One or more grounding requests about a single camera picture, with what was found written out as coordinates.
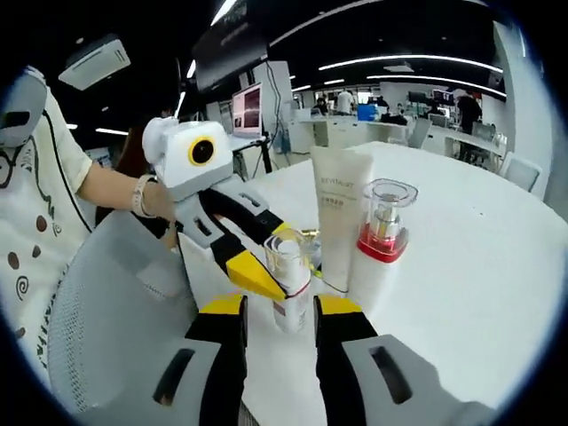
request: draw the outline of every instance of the white table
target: white table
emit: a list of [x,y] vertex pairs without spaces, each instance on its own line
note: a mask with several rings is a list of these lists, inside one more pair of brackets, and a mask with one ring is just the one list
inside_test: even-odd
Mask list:
[[452,156],[454,141],[462,142],[464,144],[472,146],[477,146],[481,149],[488,151],[491,154],[498,155],[501,158],[505,156],[504,145],[497,146],[494,143],[489,142],[485,139],[478,138],[476,136],[463,133],[461,131],[445,129],[443,127],[438,127],[438,126],[432,126],[430,128],[429,134],[441,135],[446,140],[446,156]]
[[[376,331],[434,364],[455,397],[497,407],[536,361],[555,322],[568,225],[485,170],[403,146],[356,150],[374,156],[376,178],[420,191],[403,217],[411,240],[387,303],[371,319]],[[312,162],[248,185],[294,227],[318,226]],[[209,293],[234,289],[206,282]],[[262,426],[326,424],[313,334],[308,322],[300,334],[285,335],[274,324],[271,302],[250,297],[243,400]]]
[[229,135],[229,147],[233,151],[233,163],[235,169],[238,170],[239,175],[245,179],[249,179],[249,173],[247,171],[247,165],[245,164],[242,151],[253,146],[259,146],[261,150],[261,155],[264,161],[264,170],[266,173],[272,173],[272,165],[270,164],[270,154],[268,152],[268,141],[265,136],[260,138],[242,138],[234,135]]
[[312,146],[349,148],[389,137],[408,139],[409,126],[390,122],[361,122],[354,116],[332,115],[293,120],[288,124],[292,152],[308,154]]

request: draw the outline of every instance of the round table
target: round table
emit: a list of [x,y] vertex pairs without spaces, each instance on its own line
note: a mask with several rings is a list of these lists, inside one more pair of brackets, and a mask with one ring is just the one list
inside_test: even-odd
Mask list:
[[[498,407],[523,384],[556,324],[568,224],[521,188],[463,162],[383,143],[355,150],[374,156],[375,178],[419,190],[404,212],[404,263],[370,318],[376,332],[433,364],[458,399]],[[295,228],[318,227],[311,161],[248,185]],[[299,334],[284,334],[271,302],[250,296],[243,401],[261,425],[327,424],[309,318]]]

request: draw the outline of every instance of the bracelet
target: bracelet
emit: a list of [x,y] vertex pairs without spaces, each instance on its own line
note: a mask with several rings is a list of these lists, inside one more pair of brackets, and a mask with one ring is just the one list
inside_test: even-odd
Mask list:
[[132,211],[136,216],[153,219],[155,216],[148,215],[144,208],[144,190],[148,181],[153,180],[152,175],[143,175],[140,177],[136,186],[134,186],[134,193],[132,193]]

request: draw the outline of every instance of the yellow camera ring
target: yellow camera ring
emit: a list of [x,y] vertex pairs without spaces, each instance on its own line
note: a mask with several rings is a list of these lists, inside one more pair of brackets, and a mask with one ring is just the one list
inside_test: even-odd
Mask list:
[[187,150],[187,158],[193,166],[205,166],[215,157],[215,141],[208,136],[196,138]]

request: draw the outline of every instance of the white robot head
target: white robot head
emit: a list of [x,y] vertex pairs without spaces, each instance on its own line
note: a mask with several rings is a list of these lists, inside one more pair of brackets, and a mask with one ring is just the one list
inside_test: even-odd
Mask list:
[[218,122],[154,118],[142,137],[144,154],[174,201],[197,193],[233,173],[229,138]]

